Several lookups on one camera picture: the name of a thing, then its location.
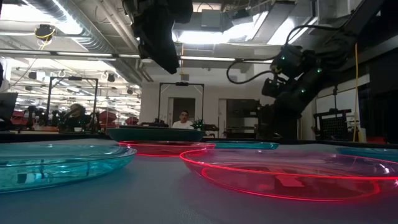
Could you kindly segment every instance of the dark tray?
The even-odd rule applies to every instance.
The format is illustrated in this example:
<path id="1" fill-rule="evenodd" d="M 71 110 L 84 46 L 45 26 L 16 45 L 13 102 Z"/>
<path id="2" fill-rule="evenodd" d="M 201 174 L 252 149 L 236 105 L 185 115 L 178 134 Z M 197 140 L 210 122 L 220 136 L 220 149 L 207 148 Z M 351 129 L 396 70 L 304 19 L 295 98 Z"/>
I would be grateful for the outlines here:
<path id="1" fill-rule="evenodd" d="M 200 141 L 203 131 L 174 128 L 109 128 L 115 141 Z"/>

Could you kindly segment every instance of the doorway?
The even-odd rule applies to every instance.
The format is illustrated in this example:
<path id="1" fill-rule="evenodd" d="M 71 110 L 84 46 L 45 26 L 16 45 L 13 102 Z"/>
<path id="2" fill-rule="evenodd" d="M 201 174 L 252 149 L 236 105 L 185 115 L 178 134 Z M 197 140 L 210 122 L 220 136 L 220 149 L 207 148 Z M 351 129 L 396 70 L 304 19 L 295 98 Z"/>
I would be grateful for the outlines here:
<path id="1" fill-rule="evenodd" d="M 195 98 L 169 98 L 169 111 L 167 113 L 167 123 L 171 127 L 174 122 L 180 120 L 182 111 L 188 111 L 188 120 L 195 120 Z"/>

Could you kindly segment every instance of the plate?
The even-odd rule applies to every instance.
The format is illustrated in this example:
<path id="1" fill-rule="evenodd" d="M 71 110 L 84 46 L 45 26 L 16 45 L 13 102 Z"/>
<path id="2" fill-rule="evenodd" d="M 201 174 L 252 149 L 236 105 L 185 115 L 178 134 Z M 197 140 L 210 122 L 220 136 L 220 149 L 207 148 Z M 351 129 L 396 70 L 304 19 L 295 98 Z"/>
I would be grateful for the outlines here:
<path id="1" fill-rule="evenodd" d="M 108 133 L 120 141 L 193 141 L 204 136 L 203 131 L 173 128 L 109 128 Z"/>
<path id="2" fill-rule="evenodd" d="M 120 146 L 137 149 L 137 155 L 178 157 L 181 152 L 202 149 L 214 149 L 215 144 L 181 141 L 124 141 Z"/>
<path id="3" fill-rule="evenodd" d="M 215 149 L 180 155 L 206 180 L 254 195 L 339 202 L 397 191 L 398 163 L 305 151 Z"/>
<path id="4" fill-rule="evenodd" d="M 216 144 L 216 149 L 276 149 L 279 144 L 256 141 L 208 141 Z"/>
<path id="5" fill-rule="evenodd" d="M 341 147 L 337 148 L 336 150 L 343 155 L 370 157 L 375 159 L 383 159 L 387 161 L 398 162 L 397 149 Z"/>
<path id="6" fill-rule="evenodd" d="M 117 146 L 0 144 L 0 193 L 105 175 L 130 163 L 136 152 Z"/>

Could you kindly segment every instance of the blue plate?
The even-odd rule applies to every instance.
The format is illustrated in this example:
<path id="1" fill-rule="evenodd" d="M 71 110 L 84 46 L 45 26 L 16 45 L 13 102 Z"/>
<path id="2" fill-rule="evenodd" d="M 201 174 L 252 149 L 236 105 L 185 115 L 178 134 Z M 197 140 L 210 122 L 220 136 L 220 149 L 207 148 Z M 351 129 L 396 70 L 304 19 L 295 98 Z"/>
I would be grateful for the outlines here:
<path id="1" fill-rule="evenodd" d="M 136 152 L 118 146 L 0 144 L 0 193 L 105 175 L 127 165 Z"/>
<path id="2" fill-rule="evenodd" d="M 336 149 L 340 154 L 349 156 L 361 156 L 385 161 L 398 162 L 398 149 L 373 149 L 341 147 Z"/>
<path id="3" fill-rule="evenodd" d="M 208 141 L 215 143 L 216 149 L 276 149 L 279 144 L 256 141 Z"/>

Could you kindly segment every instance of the pink plate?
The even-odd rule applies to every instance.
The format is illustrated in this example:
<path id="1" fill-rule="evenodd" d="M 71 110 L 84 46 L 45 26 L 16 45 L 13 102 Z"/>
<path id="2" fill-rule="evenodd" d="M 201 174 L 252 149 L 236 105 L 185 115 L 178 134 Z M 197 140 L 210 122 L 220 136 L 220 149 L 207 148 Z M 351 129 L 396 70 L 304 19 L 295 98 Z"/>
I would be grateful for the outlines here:
<path id="1" fill-rule="evenodd" d="M 202 149 L 214 149 L 216 144 L 202 142 L 182 141 L 123 141 L 120 146 L 130 147 L 137 150 L 137 155 L 178 157 L 181 152 Z"/>
<path id="2" fill-rule="evenodd" d="M 216 149 L 180 155 L 206 180 L 275 198 L 337 202 L 396 191 L 398 163 L 305 151 Z"/>

